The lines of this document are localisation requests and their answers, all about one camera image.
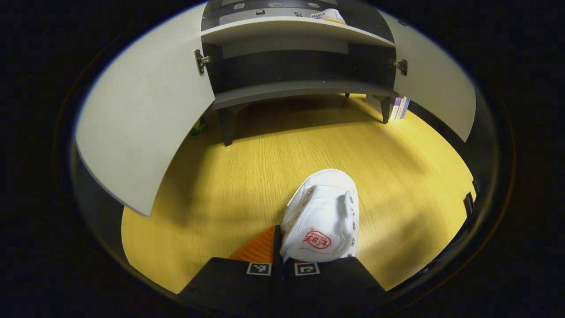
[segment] white cabinet door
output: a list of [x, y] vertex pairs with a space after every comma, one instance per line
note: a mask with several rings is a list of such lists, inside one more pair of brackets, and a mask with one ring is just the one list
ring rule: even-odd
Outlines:
[[475, 121], [475, 86], [444, 50], [410, 26], [380, 11], [394, 37], [397, 61], [408, 61], [408, 74], [397, 70], [394, 91], [409, 97], [467, 141]]
[[153, 28], [104, 70], [76, 125], [79, 154], [98, 183], [145, 216], [165, 171], [198, 118], [214, 101], [202, 51], [205, 3]]

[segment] cabinet leg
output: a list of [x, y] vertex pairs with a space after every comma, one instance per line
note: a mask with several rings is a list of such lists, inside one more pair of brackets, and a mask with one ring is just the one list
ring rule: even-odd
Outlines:
[[220, 119], [221, 136], [224, 139], [224, 145], [229, 146], [233, 143], [233, 117], [234, 114], [227, 108], [218, 110]]
[[390, 117], [390, 97], [381, 100], [381, 110], [383, 111], [383, 123], [388, 123]]

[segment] wooden floor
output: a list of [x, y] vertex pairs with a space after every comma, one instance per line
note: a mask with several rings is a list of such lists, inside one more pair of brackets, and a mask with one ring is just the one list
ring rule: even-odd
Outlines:
[[295, 97], [250, 105], [237, 114], [225, 147], [217, 114], [188, 136], [161, 184], [151, 217], [124, 209], [129, 262], [178, 293], [211, 257], [228, 257], [279, 224], [286, 203], [310, 174], [326, 168], [357, 184], [357, 255], [389, 290], [449, 243], [466, 217], [472, 176], [453, 148], [408, 112], [382, 124], [364, 95]]

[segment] cabinet door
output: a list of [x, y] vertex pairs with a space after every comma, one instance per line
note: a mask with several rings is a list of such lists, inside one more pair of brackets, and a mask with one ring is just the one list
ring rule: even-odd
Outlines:
[[200, 74], [200, 24], [206, 4], [153, 28], [104, 70], [77, 121], [79, 154], [98, 183], [145, 216], [180, 144], [214, 101]]
[[396, 45], [396, 60], [408, 61], [408, 74], [396, 71], [394, 91], [409, 97], [467, 141], [475, 121], [475, 86], [438, 45], [381, 11]]

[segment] red logo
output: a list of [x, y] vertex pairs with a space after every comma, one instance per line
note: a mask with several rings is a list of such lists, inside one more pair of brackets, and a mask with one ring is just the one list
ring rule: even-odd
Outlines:
[[308, 232], [302, 241], [307, 242], [319, 250], [323, 250], [332, 245], [332, 240], [319, 231]]

